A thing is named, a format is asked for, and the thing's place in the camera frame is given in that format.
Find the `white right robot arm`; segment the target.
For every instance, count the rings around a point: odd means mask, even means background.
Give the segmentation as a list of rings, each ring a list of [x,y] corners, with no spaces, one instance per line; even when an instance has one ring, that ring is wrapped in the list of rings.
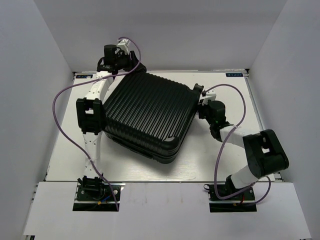
[[[225,104],[216,100],[213,89],[205,90],[201,95],[199,118],[208,122],[211,136],[222,143],[216,165],[219,165],[223,148],[227,143],[245,151],[246,166],[225,180],[225,192],[229,198],[238,199],[243,195],[244,189],[259,179],[289,167],[289,159],[272,129],[255,132],[246,130],[239,124],[231,124],[226,118]]]

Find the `black suitcase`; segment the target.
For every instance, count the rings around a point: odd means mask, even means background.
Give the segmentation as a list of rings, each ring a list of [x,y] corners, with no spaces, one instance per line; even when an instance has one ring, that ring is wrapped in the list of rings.
[[[201,93],[193,88],[146,72],[126,75],[103,104],[105,134],[161,164],[173,162],[198,110]]]

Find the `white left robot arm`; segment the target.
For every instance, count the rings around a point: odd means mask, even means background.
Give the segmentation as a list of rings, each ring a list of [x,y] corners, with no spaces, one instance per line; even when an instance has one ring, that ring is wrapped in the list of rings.
[[[128,38],[121,37],[116,45],[104,46],[104,56],[97,63],[93,85],[85,97],[76,101],[77,121],[86,152],[83,175],[90,179],[103,175],[100,148],[102,134],[107,125],[103,100],[108,89],[116,77],[147,71],[141,63],[141,57],[137,57],[133,50],[129,50],[132,42]]]

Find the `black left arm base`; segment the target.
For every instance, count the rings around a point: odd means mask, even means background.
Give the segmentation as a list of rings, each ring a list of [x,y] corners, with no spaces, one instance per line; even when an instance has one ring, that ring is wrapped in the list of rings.
[[[117,212],[124,183],[107,184],[101,178],[77,179],[72,210],[74,212]]]

